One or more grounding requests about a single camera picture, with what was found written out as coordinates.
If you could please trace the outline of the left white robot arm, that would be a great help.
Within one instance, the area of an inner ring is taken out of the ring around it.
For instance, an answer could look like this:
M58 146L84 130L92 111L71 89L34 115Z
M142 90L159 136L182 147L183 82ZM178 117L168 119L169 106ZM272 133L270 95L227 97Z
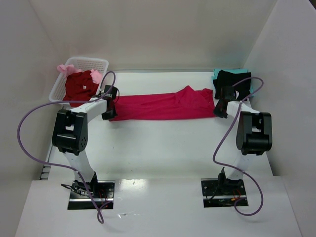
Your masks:
M57 113L52 136L52 144L63 153L71 168L75 169L74 190L85 189L97 192L98 179L90 166L85 148L88 143L88 123L95 117L113 120L116 116L115 99L119 94L116 87L105 86L104 92L70 110L61 109Z

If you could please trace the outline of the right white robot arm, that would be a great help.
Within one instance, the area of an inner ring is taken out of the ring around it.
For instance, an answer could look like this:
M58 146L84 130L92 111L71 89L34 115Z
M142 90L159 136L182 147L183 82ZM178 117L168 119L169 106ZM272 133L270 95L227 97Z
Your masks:
M234 87L222 87L214 114L220 118L237 116L236 146L240 151L233 164L238 170L231 168L229 175L226 176L222 169L218 175L218 190L224 195L228 195L234 189L240 189L243 172L257 156L263 155L272 147L271 114L256 111L244 103L241 104L239 112L238 107L239 101Z

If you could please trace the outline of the magenta t shirt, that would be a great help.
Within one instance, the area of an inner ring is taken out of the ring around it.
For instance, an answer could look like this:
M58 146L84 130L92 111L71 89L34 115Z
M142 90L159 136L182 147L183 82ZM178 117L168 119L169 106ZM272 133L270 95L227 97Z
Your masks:
M190 86L162 94L121 96L115 105L117 116L124 120L184 120L213 118L213 91L194 90Z

